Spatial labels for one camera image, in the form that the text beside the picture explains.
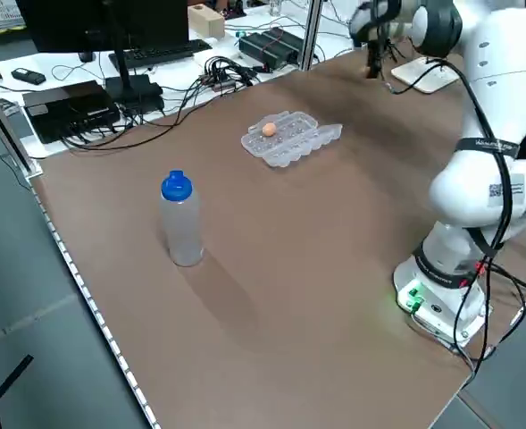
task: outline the table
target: table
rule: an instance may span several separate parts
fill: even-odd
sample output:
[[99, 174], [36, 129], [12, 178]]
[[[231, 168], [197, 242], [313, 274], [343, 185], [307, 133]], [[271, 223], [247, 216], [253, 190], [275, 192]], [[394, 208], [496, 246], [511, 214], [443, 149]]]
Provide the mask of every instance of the table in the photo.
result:
[[[395, 97], [356, 74], [364, 61], [217, 100], [143, 147], [42, 162], [33, 184], [151, 422], [419, 429], [463, 384], [463, 362], [412, 329], [391, 282], [435, 221], [427, 189], [457, 140], [463, 89]], [[343, 123], [341, 140], [270, 169], [239, 139], [284, 110]], [[187, 269], [163, 245], [159, 185], [173, 168], [202, 198], [205, 259]], [[502, 263], [526, 281], [526, 232]], [[498, 339], [518, 308], [498, 279], [492, 305]]]
[[[324, 18], [321, 22], [322, 34], [318, 37], [318, 46], [316, 54], [321, 58], [321, 61], [325, 61], [340, 52], [346, 52], [352, 50], [352, 42], [347, 35], [347, 29], [344, 25], [332, 21], [334, 18], [331, 5], [324, 8]], [[213, 47], [212, 50], [199, 55], [195, 55], [194, 58], [188, 58], [185, 60], [160, 64], [153, 68], [151, 71], [146, 69], [138, 70], [138, 73], [146, 72], [150, 75], [152, 82], [157, 82], [159, 85], [172, 88], [188, 88], [189, 85], [202, 73], [203, 64], [207, 58], [216, 55], [227, 56], [228, 58], [241, 63], [246, 66], [260, 65], [255, 60], [249, 57], [239, 56], [235, 29], [251, 30], [249, 27], [260, 28], [259, 31], [269, 28], [269, 23], [272, 25], [282, 25], [287, 31], [296, 34], [299, 37], [304, 37], [305, 30], [304, 25], [306, 22], [306, 10], [294, 2], [285, 2], [283, 5], [283, 15], [280, 19], [275, 19], [268, 14], [268, 6], [256, 7], [246, 10], [247, 16], [238, 18], [235, 20], [227, 21], [227, 30], [225, 38], [216, 40], [214, 38], [208, 38], [206, 41]], [[192, 29], [189, 31], [189, 38], [200, 38]], [[92, 63], [87, 63], [83, 69], [77, 69], [70, 76], [66, 77], [69, 69], [66, 68], [53, 68], [58, 65], [64, 65], [69, 67], [76, 67], [81, 65], [81, 62], [76, 54], [35, 54], [23, 56], [13, 60], [0, 62], [0, 72], [3, 75], [3, 80], [0, 80], [0, 85], [7, 88], [19, 89], [19, 88], [31, 88], [31, 89], [48, 89], [57, 88], [63, 85], [71, 85], [74, 83], [80, 83], [87, 80], [96, 80], [98, 83], [103, 83], [103, 77], [110, 78], [113, 76], [119, 76], [119, 73], [115, 70], [112, 63], [110, 62], [108, 55], [110, 52], [102, 52], [96, 54], [96, 60]], [[41, 72], [46, 76], [46, 82], [37, 86], [32, 87], [19, 80], [13, 79], [11, 71], [23, 67], [25, 69]], [[272, 74], [261, 74], [259, 79], [266, 81], [274, 79], [283, 74], [289, 73], [295, 70], [296, 67], [288, 66], [281, 71], [276, 71]], [[196, 104], [201, 104], [217, 94], [207, 90], [200, 97], [197, 98]], [[0, 98], [5, 98], [19, 105], [23, 105], [22, 93], [11, 92], [0, 88]], [[163, 90], [163, 98], [165, 99], [166, 113], [173, 112], [180, 105], [182, 99], [182, 93], [179, 91], [173, 91], [165, 88]], [[161, 113], [154, 112], [146, 115], [145, 119], [151, 121], [161, 117]], [[29, 138], [23, 139], [22, 144], [29, 153], [30, 156], [36, 158], [44, 158], [55, 153], [62, 152], [68, 148], [60, 141], [43, 145], [36, 135]]]

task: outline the computer monitor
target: computer monitor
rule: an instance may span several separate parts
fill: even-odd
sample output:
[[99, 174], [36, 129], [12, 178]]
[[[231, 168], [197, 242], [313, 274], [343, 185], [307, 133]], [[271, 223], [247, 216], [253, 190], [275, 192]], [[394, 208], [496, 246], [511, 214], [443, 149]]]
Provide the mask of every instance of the computer monitor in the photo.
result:
[[130, 76], [124, 49], [188, 41], [187, 0], [17, 0], [39, 52], [113, 50], [120, 78], [105, 80], [113, 101], [129, 105], [160, 97], [145, 74]]

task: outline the keyboard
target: keyboard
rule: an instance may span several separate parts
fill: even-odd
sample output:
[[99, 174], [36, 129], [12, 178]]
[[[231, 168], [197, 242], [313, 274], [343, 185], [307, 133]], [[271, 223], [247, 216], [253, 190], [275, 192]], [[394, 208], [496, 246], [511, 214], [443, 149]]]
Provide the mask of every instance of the keyboard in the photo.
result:
[[[189, 40], [188, 42], [170, 47], [156, 47], [152, 49], [133, 49], [126, 51], [126, 65], [128, 70], [138, 67], [152, 67], [156, 64], [170, 63], [193, 56], [193, 54], [211, 49], [208, 43], [201, 39]], [[116, 54], [110, 54], [110, 61], [118, 70]]]

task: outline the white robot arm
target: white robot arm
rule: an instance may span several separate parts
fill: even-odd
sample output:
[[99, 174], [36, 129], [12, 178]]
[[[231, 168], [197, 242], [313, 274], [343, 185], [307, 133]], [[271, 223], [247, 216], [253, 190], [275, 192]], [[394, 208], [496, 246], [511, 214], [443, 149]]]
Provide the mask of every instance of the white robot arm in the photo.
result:
[[424, 55], [460, 54], [466, 79], [494, 131], [495, 139], [487, 139], [467, 97], [455, 152], [430, 186], [440, 222], [394, 273], [399, 306], [414, 309], [441, 340], [454, 343], [458, 338], [463, 346], [488, 313], [479, 284], [469, 279], [490, 251], [504, 205], [493, 152], [505, 158], [513, 196], [511, 223], [502, 240], [526, 227], [526, 159], [515, 160], [526, 136], [526, 0], [372, 0], [358, 7], [349, 30], [356, 44], [368, 44], [369, 77], [380, 68], [380, 44], [404, 32]]

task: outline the egg carton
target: egg carton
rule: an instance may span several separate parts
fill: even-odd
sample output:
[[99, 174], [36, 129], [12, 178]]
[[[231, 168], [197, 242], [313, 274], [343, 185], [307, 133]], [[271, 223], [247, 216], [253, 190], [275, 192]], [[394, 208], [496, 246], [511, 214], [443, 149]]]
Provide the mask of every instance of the egg carton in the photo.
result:
[[[277, 129], [272, 136], [266, 137], [263, 126], [269, 122]], [[286, 167], [301, 156], [339, 139], [341, 132], [340, 124], [318, 127], [318, 122], [304, 112], [282, 112], [266, 116], [250, 127], [241, 138], [241, 144], [271, 167]]]

